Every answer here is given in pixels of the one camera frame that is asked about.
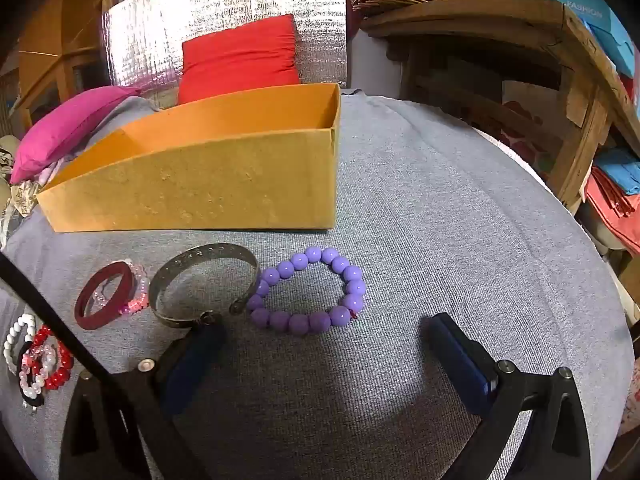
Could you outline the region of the dark red bangle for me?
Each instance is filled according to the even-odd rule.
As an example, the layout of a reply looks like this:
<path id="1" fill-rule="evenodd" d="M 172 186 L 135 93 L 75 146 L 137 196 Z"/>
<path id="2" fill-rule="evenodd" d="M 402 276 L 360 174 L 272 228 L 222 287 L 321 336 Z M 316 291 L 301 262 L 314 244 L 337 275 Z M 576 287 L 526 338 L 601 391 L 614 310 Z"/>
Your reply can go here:
<path id="1" fill-rule="evenodd" d="M 104 287 L 119 278 L 110 296 Z M 77 297 L 74 315 L 83 330 L 97 330 L 122 315 L 134 290 L 134 274 L 125 261 L 116 261 L 93 274 Z"/>

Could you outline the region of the metal cuff bangle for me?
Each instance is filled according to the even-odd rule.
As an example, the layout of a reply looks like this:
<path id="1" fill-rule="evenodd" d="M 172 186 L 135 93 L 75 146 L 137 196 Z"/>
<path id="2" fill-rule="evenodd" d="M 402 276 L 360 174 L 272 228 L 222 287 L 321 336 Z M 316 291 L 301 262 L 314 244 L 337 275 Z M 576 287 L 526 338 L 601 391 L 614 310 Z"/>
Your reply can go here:
<path id="1" fill-rule="evenodd" d="M 260 266 L 247 248 L 230 243 L 196 246 L 165 262 L 152 277 L 149 305 L 170 328 L 212 324 L 239 315 L 258 289 Z"/>

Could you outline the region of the grey blanket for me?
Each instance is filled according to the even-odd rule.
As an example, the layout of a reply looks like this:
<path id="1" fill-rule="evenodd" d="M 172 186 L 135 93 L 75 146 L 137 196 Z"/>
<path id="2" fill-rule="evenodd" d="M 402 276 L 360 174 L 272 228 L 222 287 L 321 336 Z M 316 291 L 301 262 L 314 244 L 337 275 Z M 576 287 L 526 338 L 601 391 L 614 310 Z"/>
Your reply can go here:
<path id="1" fill-rule="evenodd" d="M 591 467 L 623 415 L 634 350 L 610 270 L 574 217 L 472 128 L 419 104 L 342 99 L 337 222 L 325 233 L 55 233 L 34 211 L 6 255 L 66 322 L 88 278 L 128 258 L 154 273 L 208 243 L 272 266 L 333 247 L 367 284 L 354 322 L 297 338 L 224 321 L 228 339 L 180 434 L 221 479 L 437 479 L 473 433 L 420 338 L 446 312 L 495 359 L 573 373 Z"/>

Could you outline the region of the patterned fabric bag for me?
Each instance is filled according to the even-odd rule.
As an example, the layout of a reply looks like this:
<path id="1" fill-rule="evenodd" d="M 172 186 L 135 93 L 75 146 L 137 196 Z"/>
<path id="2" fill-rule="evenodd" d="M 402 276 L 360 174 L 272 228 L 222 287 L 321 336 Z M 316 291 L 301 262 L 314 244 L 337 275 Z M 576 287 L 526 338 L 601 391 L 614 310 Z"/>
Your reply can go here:
<path id="1" fill-rule="evenodd" d="M 20 141 L 15 136 L 1 138 L 1 249 L 37 205 L 40 190 L 37 181 L 26 180 L 11 184 L 15 154 Z"/>

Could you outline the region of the magenta pillow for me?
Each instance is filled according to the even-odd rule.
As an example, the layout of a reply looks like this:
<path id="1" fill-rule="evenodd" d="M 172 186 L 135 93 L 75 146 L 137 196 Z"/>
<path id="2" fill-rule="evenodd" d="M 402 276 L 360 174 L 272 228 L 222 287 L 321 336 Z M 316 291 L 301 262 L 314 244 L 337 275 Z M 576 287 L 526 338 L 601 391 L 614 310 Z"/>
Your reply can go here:
<path id="1" fill-rule="evenodd" d="M 32 126 L 18 144 L 10 183 L 30 179 L 70 154 L 116 106 L 140 94 L 136 87 L 105 86 L 63 102 Z"/>

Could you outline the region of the orange cardboard box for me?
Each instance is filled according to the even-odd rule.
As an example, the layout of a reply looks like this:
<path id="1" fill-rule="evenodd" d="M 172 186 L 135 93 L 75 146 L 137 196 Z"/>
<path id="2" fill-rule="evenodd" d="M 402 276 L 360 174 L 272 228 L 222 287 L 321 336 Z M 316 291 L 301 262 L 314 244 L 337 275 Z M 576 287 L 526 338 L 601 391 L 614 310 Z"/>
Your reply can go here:
<path id="1" fill-rule="evenodd" d="M 171 107 L 87 148 L 38 204 L 63 233 L 331 229 L 340 114 L 337 84 Z"/>

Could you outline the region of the wooden cabinet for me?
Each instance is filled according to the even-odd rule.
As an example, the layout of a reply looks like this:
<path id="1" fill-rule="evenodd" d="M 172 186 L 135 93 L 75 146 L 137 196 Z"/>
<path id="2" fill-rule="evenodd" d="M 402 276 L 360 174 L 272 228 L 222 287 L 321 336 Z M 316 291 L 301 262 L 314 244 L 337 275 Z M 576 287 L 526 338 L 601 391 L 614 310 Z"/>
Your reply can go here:
<path id="1" fill-rule="evenodd" d="M 30 128 L 32 113 L 55 92 L 61 102 L 81 92 L 76 72 L 99 62 L 101 16 L 118 0 L 44 0 L 18 40 L 20 91 L 12 112 Z"/>

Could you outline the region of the wooden table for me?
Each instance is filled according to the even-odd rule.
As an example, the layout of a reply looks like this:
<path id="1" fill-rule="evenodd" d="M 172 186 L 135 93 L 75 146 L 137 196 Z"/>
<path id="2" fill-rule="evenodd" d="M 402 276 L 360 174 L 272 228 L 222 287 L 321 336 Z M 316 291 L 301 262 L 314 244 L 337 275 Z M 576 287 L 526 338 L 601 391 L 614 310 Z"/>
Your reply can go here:
<path id="1" fill-rule="evenodd" d="M 402 64 L 401 99 L 437 106 L 487 133 L 511 129 L 554 158 L 546 183 L 570 211 L 612 130 L 639 148 L 639 118 L 620 77 L 577 15 L 554 0 L 440 0 L 361 28 Z M 552 129 L 502 102 L 507 81 L 553 90 Z"/>

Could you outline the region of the silver foil panel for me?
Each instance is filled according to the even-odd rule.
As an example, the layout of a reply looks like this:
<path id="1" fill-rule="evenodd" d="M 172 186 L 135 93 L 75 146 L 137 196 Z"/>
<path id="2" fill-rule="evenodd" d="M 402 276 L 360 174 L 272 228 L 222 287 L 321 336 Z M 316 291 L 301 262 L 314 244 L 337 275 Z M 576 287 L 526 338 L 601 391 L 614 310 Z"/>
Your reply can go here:
<path id="1" fill-rule="evenodd" d="M 186 40 L 284 14 L 295 21 L 300 79 L 346 84 L 346 0 L 124 0 L 101 16 L 108 76 L 115 86 L 175 87 Z"/>

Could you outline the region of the red cushion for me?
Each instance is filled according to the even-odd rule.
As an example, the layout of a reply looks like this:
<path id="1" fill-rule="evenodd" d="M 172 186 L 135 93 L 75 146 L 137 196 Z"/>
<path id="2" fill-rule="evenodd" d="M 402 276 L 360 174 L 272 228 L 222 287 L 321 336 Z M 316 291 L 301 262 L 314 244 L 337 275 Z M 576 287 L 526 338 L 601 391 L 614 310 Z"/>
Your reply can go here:
<path id="1" fill-rule="evenodd" d="M 300 83 L 291 14 L 198 36 L 182 44 L 182 53 L 180 104 Z"/>

